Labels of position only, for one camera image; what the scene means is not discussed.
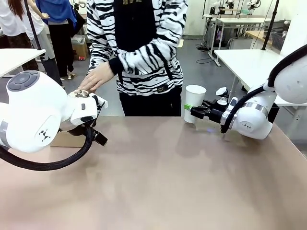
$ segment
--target white paper cup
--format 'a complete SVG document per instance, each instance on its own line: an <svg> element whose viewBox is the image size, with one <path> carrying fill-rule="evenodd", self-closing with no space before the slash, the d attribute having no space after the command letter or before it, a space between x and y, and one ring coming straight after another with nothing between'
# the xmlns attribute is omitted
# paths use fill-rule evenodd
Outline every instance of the white paper cup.
<svg viewBox="0 0 307 230"><path fill-rule="evenodd" d="M186 101L187 106L201 106L207 90L199 85L188 85L186 87ZM187 109L184 110L184 120L188 123L195 123L196 117L191 115Z"/></svg>

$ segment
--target white table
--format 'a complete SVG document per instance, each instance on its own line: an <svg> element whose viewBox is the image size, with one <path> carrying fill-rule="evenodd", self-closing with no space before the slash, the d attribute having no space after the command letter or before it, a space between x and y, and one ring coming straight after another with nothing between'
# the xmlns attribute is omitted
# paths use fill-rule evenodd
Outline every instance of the white table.
<svg viewBox="0 0 307 230"><path fill-rule="evenodd" d="M213 33L213 39L212 39L212 44L211 44L211 50L209 53L209 56L211 57L211 59L213 59L216 63L216 65L218 67L220 67L220 63L219 63L219 58L214 58L212 56L213 54L213 46L214 46L214 38L215 38L215 34L216 34L216 28L218 24L222 24L222 31L221 31L221 36L220 36L220 43L219 43L219 50L221 49L221 45L222 45L222 39L223 39L223 35L224 35L224 29L225 28L236 28L236 27L243 27L243 28L247 28L250 26L251 29L257 29L257 25L258 28L261 28L261 24L266 22L266 21L270 21L270 18L217 18L216 19L216 24L214 27L214 33Z"/></svg>
<svg viewBox="0 0 307 230"><path fill-rule="evenodd" d="M271 50L262 51L260 49L216 50L215 54L235 75L229 98L232 98L235 93L239 80L247 90L253 86L261 85L268 79L271 70L284 58ZM307 109L307 103L293 104L286 102L279 96L277 96L275 103L293 115L291 125L286 132L286 135L290 137Z"/></svg>
<svg viewBox="0 0 307 230"><path fill-rule="evenodd" d="M0 49L0 77L45 52L44 49Z"/></svg>

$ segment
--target person's hand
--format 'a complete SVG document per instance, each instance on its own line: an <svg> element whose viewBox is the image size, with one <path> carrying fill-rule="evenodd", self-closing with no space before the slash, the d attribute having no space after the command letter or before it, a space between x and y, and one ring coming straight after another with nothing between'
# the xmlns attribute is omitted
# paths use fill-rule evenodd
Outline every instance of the person's hand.
<svg viewBox="0 0 307 230"><path fill-rule="evenodd" d="M47 13L42 13L42 19L49 19L49 15Z"/></svg>
<svg viewBox="0 0 307 230"><path fill-rule="evenodd" d="M95 92L100 86L114 77L108 62L100 64L93 69L82 81L78 89Z"/></svg>

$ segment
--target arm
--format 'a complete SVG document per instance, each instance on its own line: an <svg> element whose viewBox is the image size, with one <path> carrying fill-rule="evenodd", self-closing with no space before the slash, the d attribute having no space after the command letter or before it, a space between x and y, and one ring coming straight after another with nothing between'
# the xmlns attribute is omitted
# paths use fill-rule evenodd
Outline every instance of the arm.
<svg viewBox="0 0 307 230"><path fill-rule="evenodd" d="M112 49L109 46L99 16L95 10L94 0L89 0L87 4L87 36L92 41L90 46L90 72L99 64L108 62L112 55Z"/></svg>
<svg viewBox="0 0 307 230"><path fill-rule="evenodd" d="M39 11L38 7L36 6L34 0L27 0L28 1L28 5L32 8L32 10L34 10L35 13L37 13L37 15L43 19L45 19L46 17L43 16L43 14L41 13L41 11Z"/></svg>
<svg viewBox="0 0 307 230"><path fill-rule="evenodd" d="M164 66L176 53L186 22L187 0L165 0L156 38L134 52L119 54L110 60L114 74L121 71L136 75L149 74Z"/></svg>

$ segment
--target white shirt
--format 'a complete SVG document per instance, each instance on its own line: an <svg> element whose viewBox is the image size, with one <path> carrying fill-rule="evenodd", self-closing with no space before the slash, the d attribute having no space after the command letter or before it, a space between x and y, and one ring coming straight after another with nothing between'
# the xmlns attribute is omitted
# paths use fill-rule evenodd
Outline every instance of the white shirt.
<svg viewBox="0 0 307 230"><path fill-rule="evenodd" d="M23 23L24 23L24 27L25 27L25 32L27 33L30 40L34 40L30 21L29 21L28 15L26 14L27 11L26 11L25 6L24 6L24 1L22 0L21 2L22 2L22 5L23 5L23 9L24 9ZM33 25L34 25L34 28L35 28L36 35L39 35L43 31L43 29L45 28L45 23L37 15L37 13L34 12L34 10L31 8L31 6L29 6L29 10L30 10L30 13L32 15L32 21L33 21Z"/></svg>
<svg viewBox="0 0 307 230"><path fill-rule="evenodd" d="M7 0L0 0L0 27L9 37L25 32L21 19L11 12Z"/></svg>

